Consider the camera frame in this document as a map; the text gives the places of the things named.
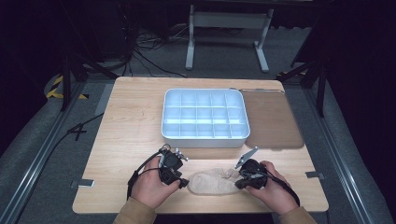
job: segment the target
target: hand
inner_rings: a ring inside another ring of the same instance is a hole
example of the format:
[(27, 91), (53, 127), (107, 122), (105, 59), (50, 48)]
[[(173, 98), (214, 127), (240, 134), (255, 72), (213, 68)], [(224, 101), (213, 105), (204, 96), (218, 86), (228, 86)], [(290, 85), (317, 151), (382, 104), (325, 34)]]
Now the hand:
[(147, 205), (152, 209), (156, 209), (160, 206), (172, 193), (177, 191), (179, 181), (174, 181), (169, 186), (166, 186), (159, 176), (157, 170), (160, 157), (155, 157), (149, 161), (141, 176), (137, 178), (132, 188), (131, 197), (135, 198), (139, 202)]
[[(261, 161), (260, 163), (267, 168), (268, 172), (289, 184), (271, 162)], [(270, 178), (268, 178), (264, 189), (254, 189), (251, 186), (247, 186), (246, 189), (251, 195), (262, 200), (269, 209), (280, 215), (298, 208), (294, 198)]]

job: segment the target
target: brown cardboard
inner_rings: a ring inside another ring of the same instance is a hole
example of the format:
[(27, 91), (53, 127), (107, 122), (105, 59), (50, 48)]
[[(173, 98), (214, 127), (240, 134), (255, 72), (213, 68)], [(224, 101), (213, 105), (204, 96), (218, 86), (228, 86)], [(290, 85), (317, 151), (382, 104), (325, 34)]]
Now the brown cardboard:
[(283, 91), (241, 90), (250, 136), (248, 147), (300, 148), (304, 139)]

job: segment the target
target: plastic organizer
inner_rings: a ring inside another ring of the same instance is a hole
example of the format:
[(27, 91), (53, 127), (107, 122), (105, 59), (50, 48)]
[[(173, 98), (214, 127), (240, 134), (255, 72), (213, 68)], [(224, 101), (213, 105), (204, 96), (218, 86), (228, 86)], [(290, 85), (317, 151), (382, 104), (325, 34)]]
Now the plastic organizer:
[(245, 103), (233, 89), (171, 89), (162, 134), (172, 147), (241, 147), (250, 134)]

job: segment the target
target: sleeve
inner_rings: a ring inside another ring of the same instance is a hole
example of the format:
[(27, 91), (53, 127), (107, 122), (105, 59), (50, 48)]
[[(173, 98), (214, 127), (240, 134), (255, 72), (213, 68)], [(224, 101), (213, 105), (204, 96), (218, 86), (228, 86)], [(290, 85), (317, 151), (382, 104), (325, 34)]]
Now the sleeve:
[(156, 216), (154, 209), (134, 198), (129, 198), (121, 208), (113, 224), (151, 224)]
[(281, 224), (316, 224), (303, 207), (296, 208), (279, 217)]

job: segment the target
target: metal rail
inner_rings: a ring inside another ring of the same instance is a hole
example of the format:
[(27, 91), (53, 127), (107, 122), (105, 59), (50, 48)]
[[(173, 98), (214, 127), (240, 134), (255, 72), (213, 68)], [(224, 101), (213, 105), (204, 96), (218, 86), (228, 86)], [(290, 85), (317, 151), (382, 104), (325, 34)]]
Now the metal rail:
[(356, 218), (358, 219), (359, 223), (374, 223), (369, 212), (367, 211), (366, 205), (364, 204), (352, 173), (350, 173), (349, 168), (347, 167), (347, 163), (338, 152), (337, 145), (332, 138), (332, 133), (329, 130), (326, 120), (321, 118), (318, 114), (314, 93), (310, 89), (305, 89), (304, 94), (308, 99), (309, 106), (315, 114), (315, 118), (320, 126), (320, 129), (325, 136), (332, 164), (334, 165), (335, 171), (340, 177), (341, 184), (343, 185), (346, 196), (349, 199)]
[(35, 159), (33, 160), (30, 167), (27, 169), (20, 185), (12, 196), (11, 200), (0, 217), (0, 224), (10, 224), (16, 223), (21, 216), (23, 208), (28, 203), (30, 196), (35, 189), (35, 184), (38, 181), (42, 171), (44, 170), (46, 161), (49, 159), (52, 153), (53, 147), (56, 144), (58, 133), (62, 128), (68, 114), (73, 108), (74, 103), (78, 99), (79, 95), (84, 89), (85, 83), (78, 82), (72, 92), (72, 100), (70, 105), (66, 108), (64, 112), (59, 113), (56, 118), (52, 128), (49, 131), (47, 138), (45, 139), (43, 145), (37, 152)]

